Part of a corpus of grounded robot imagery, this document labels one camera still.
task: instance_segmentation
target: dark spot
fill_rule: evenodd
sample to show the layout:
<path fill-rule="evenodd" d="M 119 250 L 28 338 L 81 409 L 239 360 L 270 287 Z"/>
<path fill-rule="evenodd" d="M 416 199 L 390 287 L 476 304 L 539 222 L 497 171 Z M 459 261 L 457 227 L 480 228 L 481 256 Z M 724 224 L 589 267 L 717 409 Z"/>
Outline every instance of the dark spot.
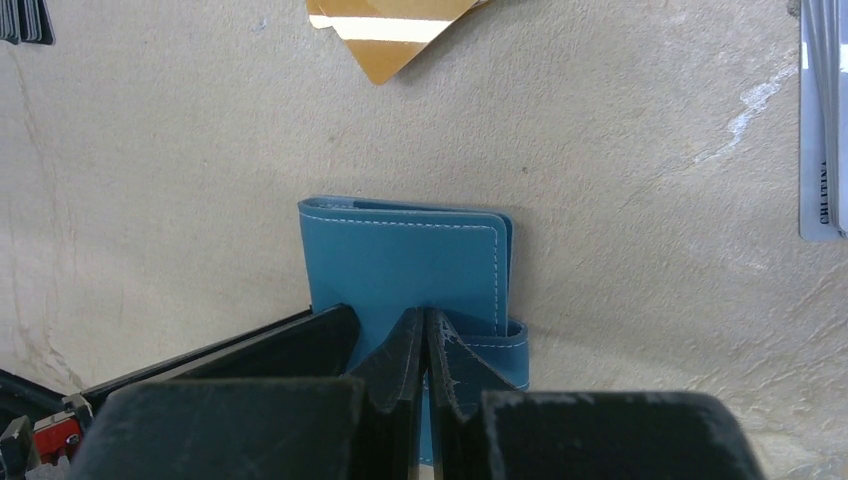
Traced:
<path fill-rule="evenodd" d="M 801 18 L 801 0 L 786 0 L 786 13 Z"/>

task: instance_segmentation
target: folded blue leather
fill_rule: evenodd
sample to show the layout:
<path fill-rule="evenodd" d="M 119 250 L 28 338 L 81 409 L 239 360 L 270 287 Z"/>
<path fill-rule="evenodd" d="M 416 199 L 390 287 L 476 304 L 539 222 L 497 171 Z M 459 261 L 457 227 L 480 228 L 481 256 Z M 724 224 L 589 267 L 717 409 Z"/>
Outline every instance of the folded blue leather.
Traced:
<path fill-rule="evenodd" d="M 529 384 L 527 328 L 508 316 L 512 220 L 506 214 L 346 197 L 298 204 L 312 307 L 344 303 L 361 323 L 348 368 L 409 307 L 445 311 L 462 340 L 519 388 Z M 423 405 L 421 460 L 432 462 Z"/>

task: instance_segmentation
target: blue wallet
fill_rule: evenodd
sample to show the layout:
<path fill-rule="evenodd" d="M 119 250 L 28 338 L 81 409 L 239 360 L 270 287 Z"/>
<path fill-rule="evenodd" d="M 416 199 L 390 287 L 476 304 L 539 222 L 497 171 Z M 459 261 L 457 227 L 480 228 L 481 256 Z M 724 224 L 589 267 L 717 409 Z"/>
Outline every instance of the blue wallet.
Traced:
<path fill-rule="evenodd" d="M 360 338 L 348 369 L 409 307 L 445 311 L 462 340 L 520 389 L 529 385 L 527 327 L 508 316 L 513 224 L 495 211 L 346 197 L 298 204 L 312 308 L 353 307 Z M 432 463 L 429 405 L 421 461 Z"/>

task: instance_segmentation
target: stack of cards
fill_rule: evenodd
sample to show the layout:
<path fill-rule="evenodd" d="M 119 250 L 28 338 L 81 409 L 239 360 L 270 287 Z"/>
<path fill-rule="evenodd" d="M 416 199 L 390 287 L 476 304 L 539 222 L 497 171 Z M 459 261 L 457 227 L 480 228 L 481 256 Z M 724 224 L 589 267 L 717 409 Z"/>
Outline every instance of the stack of cards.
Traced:
<path fill-rule="evenodd" d="M 848 0 L 801 3 L 801 236 L 848 238 Z"/>
<path fill-rule="evenodd" d="M 488 0 L 307 0 L 315 28 L 332 27 L 368 78 L 386 83 L 453 22 Z"/>
<path fill-rule="evenodd" d="M 0 39 L 15 45 L 53 45 L 53 28 L 44 0 L 0 0 Z"/>

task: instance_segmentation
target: white stripe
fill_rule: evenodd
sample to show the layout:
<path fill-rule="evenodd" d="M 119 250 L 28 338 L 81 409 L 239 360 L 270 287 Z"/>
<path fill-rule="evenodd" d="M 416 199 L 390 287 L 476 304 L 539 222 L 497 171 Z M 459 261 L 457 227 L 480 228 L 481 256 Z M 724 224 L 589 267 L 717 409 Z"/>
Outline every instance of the white stripe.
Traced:
<path fill-rule="evenodd" d="M 451 22 L 406 18 L 333 17 L 336 33 L 342 40 L 429 43 Z"/>
<path fill-rule="evenodd" d="M 327 17 L 326 15 L 310 15 L 309 23 L 311 23 L 315 28 L 328 28 L 333 26 L 333 22 L 330 21 L 330 17 Z"/>

